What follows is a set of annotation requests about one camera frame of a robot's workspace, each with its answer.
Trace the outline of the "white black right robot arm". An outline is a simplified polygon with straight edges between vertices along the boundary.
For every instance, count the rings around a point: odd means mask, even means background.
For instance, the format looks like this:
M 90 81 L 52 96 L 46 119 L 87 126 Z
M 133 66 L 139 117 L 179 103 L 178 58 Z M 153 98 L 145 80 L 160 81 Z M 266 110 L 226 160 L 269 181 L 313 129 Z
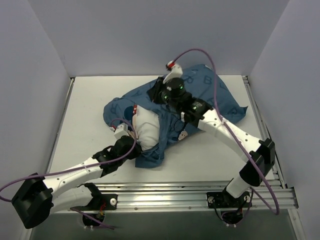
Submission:
M 223 203 L 234 206 L 250 187 L 258 187 L 275 164 L 275 144 L 267 138 L 261 140 L 238 128 L 218 114 L 203 99 L 186 91 L 181 78 L 164 80 L 159 77 L 147 91 L 152 102 L 173 108 L 183 122 L 209 133 L 233 150 L 245 162 L 239 174 L 225 187 Z

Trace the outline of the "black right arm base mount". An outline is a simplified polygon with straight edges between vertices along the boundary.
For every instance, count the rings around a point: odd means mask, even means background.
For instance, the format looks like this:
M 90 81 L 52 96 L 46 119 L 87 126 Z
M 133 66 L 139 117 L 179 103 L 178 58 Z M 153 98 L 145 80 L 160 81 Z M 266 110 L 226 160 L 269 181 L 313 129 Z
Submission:
M 227 227 L 234 228 L 245 218 L 252 206 L 253 191 L 245 191 L 238 198 L 231 196 L 225 189 L 206 193 L 207 207 L 214 209 L 218 219 Z

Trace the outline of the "white pillow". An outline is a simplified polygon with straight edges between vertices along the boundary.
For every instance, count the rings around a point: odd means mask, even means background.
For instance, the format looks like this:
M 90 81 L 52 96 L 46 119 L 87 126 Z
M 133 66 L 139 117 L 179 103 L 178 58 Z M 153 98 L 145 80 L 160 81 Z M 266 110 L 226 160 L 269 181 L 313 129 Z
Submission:
M 132 112 L 132 126 L 143 151 L 152 149 L 159 143 L 159 116 L 153 111 L 135 104 Z

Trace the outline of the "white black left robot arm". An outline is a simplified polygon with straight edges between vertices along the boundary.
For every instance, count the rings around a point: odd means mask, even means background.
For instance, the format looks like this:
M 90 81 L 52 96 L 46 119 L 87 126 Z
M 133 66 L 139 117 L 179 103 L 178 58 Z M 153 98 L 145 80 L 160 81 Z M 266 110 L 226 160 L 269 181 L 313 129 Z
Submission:
M 43 223 L 49 215 L 75 208 L 84 211 L 114 210 L 117 196 L 105 197 L 92 180 L 115 172 L 126 160 L 142 154 L 142 147 L 130 136 L 95 153 L 82 163 L 59 173 L 25 179 L 11 203 L 26 229 Z

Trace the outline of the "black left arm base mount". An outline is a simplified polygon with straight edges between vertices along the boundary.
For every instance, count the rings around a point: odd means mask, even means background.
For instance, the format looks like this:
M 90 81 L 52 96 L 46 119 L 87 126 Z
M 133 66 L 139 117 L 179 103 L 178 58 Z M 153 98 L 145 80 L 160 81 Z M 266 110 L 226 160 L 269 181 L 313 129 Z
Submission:
M 94 183 L 85 183 L 77 188 L 77 190 L 88 190 L 85 195 L 88 200 L 84 204 L 78 204 L 71 209 L 81 212 L 82 223 L 85 227 L 95 228 L 109 228 L 114 229 L 114 226 L 102 223 L 105 219 L 105 211 L 116 210 L 118 204 L 118 195 L 115 193 L 103 194 Z

